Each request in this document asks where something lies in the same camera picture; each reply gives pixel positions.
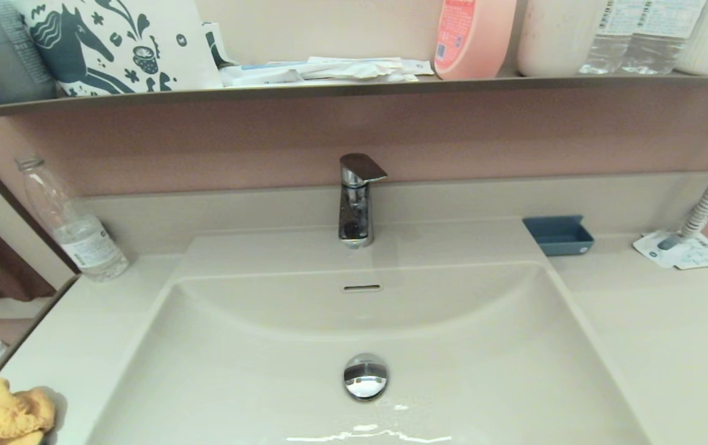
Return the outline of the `chrome faucet lever handle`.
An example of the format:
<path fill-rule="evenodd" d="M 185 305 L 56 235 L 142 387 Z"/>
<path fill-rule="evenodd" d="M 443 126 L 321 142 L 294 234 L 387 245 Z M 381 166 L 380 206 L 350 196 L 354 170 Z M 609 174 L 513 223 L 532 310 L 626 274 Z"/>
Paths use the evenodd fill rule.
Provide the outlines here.
<path fill-rule="evenodd" d="M 339 160 L 341 183 L 346 188 L 363 188 L 388 177 L 376 161 L 366 154 L 347 154 Z"/>

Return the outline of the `chrome faucet body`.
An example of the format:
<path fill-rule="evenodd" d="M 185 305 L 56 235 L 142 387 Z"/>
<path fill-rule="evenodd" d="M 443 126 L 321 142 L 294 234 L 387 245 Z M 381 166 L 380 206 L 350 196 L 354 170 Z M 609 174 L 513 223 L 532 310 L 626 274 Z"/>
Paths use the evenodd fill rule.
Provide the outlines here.
<path fill-rule="evenodd" d="M 361 250 L 373 242 L 370 181 L 341 186 L 338 239 L 351 250 Z"/>

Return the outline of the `beige ceramic sink basin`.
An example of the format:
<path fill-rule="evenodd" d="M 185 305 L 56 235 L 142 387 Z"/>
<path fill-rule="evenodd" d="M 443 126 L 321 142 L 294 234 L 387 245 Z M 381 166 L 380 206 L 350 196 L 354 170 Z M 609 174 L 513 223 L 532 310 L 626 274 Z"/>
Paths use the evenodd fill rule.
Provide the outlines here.
<path fill-rule="evenodd" d="M 198 237 L 86 445 L 650 445 L 517 219 Z M 356 402 L 359 353 L 390 372 Z"/>

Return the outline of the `white crumpled wrapper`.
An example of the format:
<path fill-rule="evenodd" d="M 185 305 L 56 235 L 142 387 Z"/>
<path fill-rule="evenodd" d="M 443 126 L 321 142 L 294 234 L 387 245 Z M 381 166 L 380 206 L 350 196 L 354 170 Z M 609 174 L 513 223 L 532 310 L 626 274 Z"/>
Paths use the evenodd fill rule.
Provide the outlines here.
<path fill-rule="evenodd" d="M 405 71 L 401 59 L 309 59 L 296 69 L 303 80 L 354 80 L 381 82 L 418 82 L 416 74 Z"/>

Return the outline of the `chrome drain stopper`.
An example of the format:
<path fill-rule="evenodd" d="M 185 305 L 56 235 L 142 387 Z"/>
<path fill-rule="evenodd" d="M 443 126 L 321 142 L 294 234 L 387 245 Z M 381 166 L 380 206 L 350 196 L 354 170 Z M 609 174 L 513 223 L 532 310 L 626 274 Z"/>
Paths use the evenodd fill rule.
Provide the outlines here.
<path fill-rule="evenodd" d="M 356 402 L 373 402 L 381 397 L 390 382 L 387 363 L 373 353 L 359 353 L 343 370 L 343 387 Z"/>

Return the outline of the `white packet with blue stripe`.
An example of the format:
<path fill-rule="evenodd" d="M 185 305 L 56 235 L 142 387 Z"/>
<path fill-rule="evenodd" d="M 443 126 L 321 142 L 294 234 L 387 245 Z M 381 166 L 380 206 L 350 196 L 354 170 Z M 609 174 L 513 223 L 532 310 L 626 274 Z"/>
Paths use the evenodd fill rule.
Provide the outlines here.
<path fill-rule="evenodd" d="M 260 87 L 261 85 L 280 85 L 303 82 L 302 74 L 297 68 L 305 67 L 307 63 L 280 62 L 261 65 L 235 66 L 229 65 L 218 70 L 224 87 L 244 88 Z"/>

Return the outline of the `blue soap dish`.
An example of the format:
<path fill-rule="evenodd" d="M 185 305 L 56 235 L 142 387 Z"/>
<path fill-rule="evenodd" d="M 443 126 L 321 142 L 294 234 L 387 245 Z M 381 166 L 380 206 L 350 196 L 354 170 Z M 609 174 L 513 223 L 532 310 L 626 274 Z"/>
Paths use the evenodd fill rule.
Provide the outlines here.
<path fill-rule="evenodd" d="M 522 222 L 546 256 L 571 256 L 587 253 L 595 243 L 583 219 L 582 215 L 555 215 Z"/>

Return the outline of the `pink plastic bottle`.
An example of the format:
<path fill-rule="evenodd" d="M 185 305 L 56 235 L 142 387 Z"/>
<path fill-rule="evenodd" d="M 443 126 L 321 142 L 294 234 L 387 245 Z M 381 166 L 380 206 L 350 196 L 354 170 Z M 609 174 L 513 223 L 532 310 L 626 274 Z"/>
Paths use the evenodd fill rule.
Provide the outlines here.
<path fill-rule="evenodd" d="M 517 0 L 443 0 L 433 67 L 443 80 L 495 78 L 503 67 Z"/>

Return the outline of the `small white printed box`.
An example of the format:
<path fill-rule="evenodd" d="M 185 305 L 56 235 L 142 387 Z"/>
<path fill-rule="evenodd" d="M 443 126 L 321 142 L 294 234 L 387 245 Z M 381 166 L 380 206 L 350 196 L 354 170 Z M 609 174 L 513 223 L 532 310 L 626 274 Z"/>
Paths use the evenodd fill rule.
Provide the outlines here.
<path fill-rule="evenodd" d="M 241 64 L 235 60 L 232 54 L 226 50 L 224 45 L 221 27 L 217 22 L 202 22 L 203 34 L 206 37 L 213 62 L 218 69 L 224 67 L 239 67 Z"/>

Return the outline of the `white bag with horse print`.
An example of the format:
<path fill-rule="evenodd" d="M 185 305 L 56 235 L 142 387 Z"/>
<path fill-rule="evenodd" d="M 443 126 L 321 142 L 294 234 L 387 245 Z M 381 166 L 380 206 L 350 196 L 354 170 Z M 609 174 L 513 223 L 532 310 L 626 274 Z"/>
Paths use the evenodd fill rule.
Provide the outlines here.
<path fill-rule="evenodd" d="M 12 0 L 66 96 L 221 88 L 195 0 Z"/>

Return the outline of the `cream white jar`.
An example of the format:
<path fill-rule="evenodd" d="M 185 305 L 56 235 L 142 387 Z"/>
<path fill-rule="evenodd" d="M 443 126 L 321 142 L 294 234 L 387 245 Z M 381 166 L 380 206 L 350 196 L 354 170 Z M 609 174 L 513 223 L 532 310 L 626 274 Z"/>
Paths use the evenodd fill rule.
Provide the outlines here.
<path fill-rule="evenodd" d="M 568 78 L 579 73 L 607 0 L 528 0 L 519 38 L 518 73 Z"/>

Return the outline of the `capless clear plastic bottle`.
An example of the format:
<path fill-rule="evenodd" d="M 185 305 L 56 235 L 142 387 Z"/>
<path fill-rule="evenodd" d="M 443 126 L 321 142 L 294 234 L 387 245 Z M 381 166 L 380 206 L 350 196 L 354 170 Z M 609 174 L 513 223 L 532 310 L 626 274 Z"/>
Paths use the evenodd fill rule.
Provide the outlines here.
<path fill-rule="evenodd" d="M 83 276 L 107 282 L 128 270 L 129 259 L 102 222 L 43 158 L 28 155 L 15 164 L 35 217 Z"/>

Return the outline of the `clear plastic water bottle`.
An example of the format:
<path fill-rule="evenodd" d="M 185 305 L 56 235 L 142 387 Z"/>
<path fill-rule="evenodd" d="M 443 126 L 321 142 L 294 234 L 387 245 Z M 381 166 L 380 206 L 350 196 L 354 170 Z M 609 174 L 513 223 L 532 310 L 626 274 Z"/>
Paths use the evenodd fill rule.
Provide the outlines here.
<path fill-rule="evenodd" d="M 708 0 L 643 0 L 639 22 L 620 63 L 629 74 L 669 74 Z"/>
<path fill-rule="evenodd" d="M 637 24 L 634 0 L 607 0 L 580 74 L 610 74 L 619 66 Z"/>

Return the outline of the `white printed paper leaflet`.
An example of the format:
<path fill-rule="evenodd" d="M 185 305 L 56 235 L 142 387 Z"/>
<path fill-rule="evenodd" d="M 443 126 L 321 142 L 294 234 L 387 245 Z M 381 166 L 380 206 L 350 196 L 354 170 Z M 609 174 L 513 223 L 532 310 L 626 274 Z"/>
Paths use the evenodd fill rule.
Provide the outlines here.
<path fill-rule="evenodd" d="M 703 235 L 685 239 L 678 232 L 655 231 L 635 240 L 633 248 L 665 269 L 708 268 L 708 239 Z"/>

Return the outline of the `brown wall shelf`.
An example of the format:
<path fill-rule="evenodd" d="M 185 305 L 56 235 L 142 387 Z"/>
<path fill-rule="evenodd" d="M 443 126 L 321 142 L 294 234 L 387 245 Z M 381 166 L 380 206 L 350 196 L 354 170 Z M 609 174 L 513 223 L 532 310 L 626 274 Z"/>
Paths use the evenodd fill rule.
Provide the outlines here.
<path fill-rule="evenodd" d="M 629 87 L 708 87 L 708 76 L 675 72 L 667 76 L 577 76 L 572 78 L 524 78 L 520 76 L 484 80 L 425 79 L 404 83 L 357 83 L 337 85 L 295 85 L 274 88 L 219 88 L 148 92 L 81 98 L 59 98 L 0 105 L 0 117 L 82 109 L 225 101 L 278 100 L 301 98 L 356 98 L 405 94 L 476 93 L 490 91 L 543 90 L 544 88 L 629 88 Z"/>

